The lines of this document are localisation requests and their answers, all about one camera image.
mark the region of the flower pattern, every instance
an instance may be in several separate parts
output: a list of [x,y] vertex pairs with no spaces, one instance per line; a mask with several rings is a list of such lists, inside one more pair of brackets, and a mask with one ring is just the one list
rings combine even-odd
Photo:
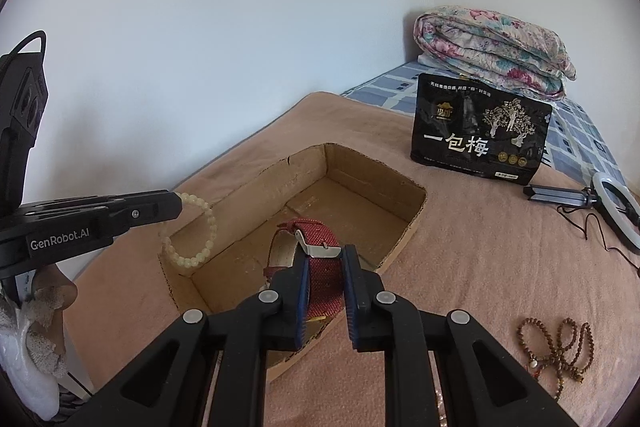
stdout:
[[566,96],[575,68],[551,30],[490,10],[439,6],[415,22],[424,65],[548,102]]

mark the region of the black bag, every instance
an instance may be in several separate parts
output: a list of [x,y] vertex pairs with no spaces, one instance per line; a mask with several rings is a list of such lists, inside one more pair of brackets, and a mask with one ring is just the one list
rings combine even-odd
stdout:
[[545,148],[551,106],[467,78],[418,77],[411,158],[520,185]]

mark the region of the screw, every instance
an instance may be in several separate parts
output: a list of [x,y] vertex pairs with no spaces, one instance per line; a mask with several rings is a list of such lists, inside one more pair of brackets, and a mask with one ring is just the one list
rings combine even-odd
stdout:
[[456,324],[467,324],[470,319],[471,317],[465,311],[456,310],[454,312],[451,312],[451,320]]
[[376,299],[381,304],[393,304],[396,302],[396,295],[391,292],[379,292]]
[[204,314],[200,310],[187,310],[182,314],[182,320],[184,320],[187,324],[197,324],[199,323]]
[[271,303],[278,300],[278,292],[276,290],[263,290],[258,294],[258,299],[265,303]]

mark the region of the open cardboard box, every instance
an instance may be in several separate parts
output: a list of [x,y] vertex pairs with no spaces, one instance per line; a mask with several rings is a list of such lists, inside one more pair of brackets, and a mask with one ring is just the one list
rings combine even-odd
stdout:
[[[212,206],[218,237],[208,263],[186,269],[162,254],[162,270],[180,312],[233,309],[266,283],[262,270],[276,226],[309,217],[327,225],[341,245],[355,245],[363,268],[381,273],[412,235],[425,199],[424,188],[378,161],[337,144],[312,146],[265,169]],[[185,211],[194,212],[194,219],[169,231],[175,249],[191,257],[202,248],[209,229],[204,214]],[[270,352],[267,379],[296,362],[331,323],[337,323],[335,317],[309,322],[305,347],[298,353]]]

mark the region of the beaded bracelet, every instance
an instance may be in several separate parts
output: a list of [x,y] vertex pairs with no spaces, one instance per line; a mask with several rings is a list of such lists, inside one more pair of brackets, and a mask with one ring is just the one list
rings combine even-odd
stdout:
[[166,232],[166,226],[163,226],[160,230],[162,248],[166,252],[167,257],[178,266],[195,268],[203,264],[211,256],[211,248],[213,248],[213,242],[216,240],[216,236],[218,235],[218,225],[216,224],[216,218],[213,216],[211,205],[207,203],[207,201],[194,196],[193,194],[187,194],[186,192],[178,194],[178,196],[180,196],[182,203],[194,204],[204,210],[204,215],[207,218],[207,224],[209,225],[209,238],[204,244],[204,248],[194,257],[183,257],[175,251],[174,245],[171,244],[171,238],[169,238]]

